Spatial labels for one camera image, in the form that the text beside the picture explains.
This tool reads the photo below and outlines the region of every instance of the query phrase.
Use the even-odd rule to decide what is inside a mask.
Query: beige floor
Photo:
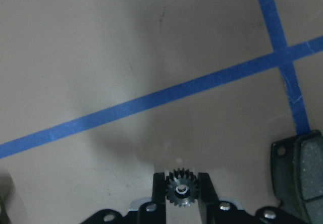
[[[289,45],[323,35],[323,0],[276,3]],[[258,0],[0,0],[0,142],[272,51]],[[295,63],[312,129],[322,60]],[[1,159],[0,180],[13,224],[125,214],[154,172],[182,166],[253,213],[277,204],[271,143],[295,134],[272,69]],[[169,207],[169,223],[198,223],[192,208]]]

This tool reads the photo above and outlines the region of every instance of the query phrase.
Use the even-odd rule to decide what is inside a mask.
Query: blue tape
[[[273,49],[276,51],[287,48],[287,42],[275,0],[259,0],[259,3]],[[298,135],[308,133],[310,126],[293,61],[289,61],[288,64],[280,66],[279,69],[285,81],[288,102],[295,122],[296,132]]]
[[[323,36],[0,145],[4,158],[323,50]]]

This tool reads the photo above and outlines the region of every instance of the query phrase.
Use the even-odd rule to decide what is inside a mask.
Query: dark object
[[[323,137],[320,131],[272,145],[274,192],[280,209],[307,223],[323,223]]]
[[[274,207],[264,207],[258,210],[256,216],[251,216],[244,210],[238,210],[233,203],[220,201],[209,174],[198,173],[197,181],[199,186],[198,206],[203,224],[305,224],[305,222]],[[153,176],[151,202],[144,203],[137,211],[129,211],[125,217],[115,210],[101,210],[82,224],[165,224],[167,183],[164,173],[156,173]]]

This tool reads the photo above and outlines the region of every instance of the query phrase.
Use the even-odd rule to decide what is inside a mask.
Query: small gear
[[[190,206],[198,197],[198,181],[189,170],[174,170],[166,177],[166,197],[174,205]]]

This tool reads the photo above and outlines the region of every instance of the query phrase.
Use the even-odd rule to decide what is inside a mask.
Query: screw head
[[[265,210],[263,216],[267,219],[275,219],[277,217],[276,213],[272,210]]]
[[[231,204],[229,202],[221,202],[219,205],[219,208],[221,210],[230,210],[231,209]]]
[[[153,212],[157,209],[157,205],[155,203],[150,203],[146,206],[147,212]]]
[[[107,213],[104,218],[103,218],[103,221],[104,222],[110,222],[110,221],[113,221],[115,219],[115,215],[113,213]]]

